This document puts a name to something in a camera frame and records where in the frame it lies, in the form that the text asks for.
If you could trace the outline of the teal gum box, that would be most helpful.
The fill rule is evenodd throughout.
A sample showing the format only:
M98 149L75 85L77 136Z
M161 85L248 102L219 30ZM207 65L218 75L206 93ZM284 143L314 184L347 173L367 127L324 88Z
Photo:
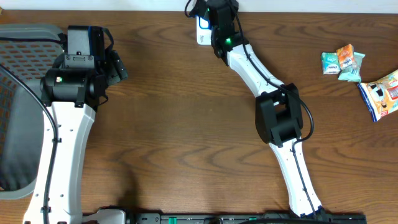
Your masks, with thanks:
M341 72L337 53L323 52L321 54L321 63L324 75L336 75Z

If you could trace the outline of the orange snack packet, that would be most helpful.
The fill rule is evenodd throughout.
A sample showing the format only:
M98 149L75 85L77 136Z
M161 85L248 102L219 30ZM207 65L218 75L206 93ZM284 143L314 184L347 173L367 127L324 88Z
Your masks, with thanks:
M338 57L340 68L342 70L350 68L352 66L355 67L356 61L354 58L354 47L351 44L348 44L340 49L337 49L336 54Z

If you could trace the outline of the teal small snack packet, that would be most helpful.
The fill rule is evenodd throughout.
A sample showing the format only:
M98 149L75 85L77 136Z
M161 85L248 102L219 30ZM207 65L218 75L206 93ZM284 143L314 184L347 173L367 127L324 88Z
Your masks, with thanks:
M365 56L366 56L365 54L355 52L353 64L350 67L343 69L338 79L347 82L360 83L361 82L360 69L361 69L361 64L363 62L363 58L365 58Z

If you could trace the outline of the cream snack bag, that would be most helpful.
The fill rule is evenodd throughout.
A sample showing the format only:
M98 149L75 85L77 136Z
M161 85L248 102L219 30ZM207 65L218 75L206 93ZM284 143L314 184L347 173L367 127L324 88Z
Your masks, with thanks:
M397 111L397 70L371 83L358 84L373 122Z

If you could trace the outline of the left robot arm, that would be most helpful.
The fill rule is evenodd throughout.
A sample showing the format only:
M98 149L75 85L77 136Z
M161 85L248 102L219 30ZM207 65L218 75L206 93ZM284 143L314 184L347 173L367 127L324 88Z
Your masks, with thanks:
M66 49L40 81L44 136L24 223L129 223L122 208L81 209L85 149L106 89L128 77L112 35L98 26L69 26Z

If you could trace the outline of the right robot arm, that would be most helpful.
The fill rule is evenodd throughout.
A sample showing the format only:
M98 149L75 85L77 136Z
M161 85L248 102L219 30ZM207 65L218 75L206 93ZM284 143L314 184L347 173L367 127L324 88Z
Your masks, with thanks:
M214 54L235 71L255 97L255 126L279 163L287 186L290 210L299 218L318 219L322 203L318 199L303 158L302 113L308 106L297 87L284 84L261 63L244 36L237 1L195 1L186 17L195 17L201 30L209 30Z

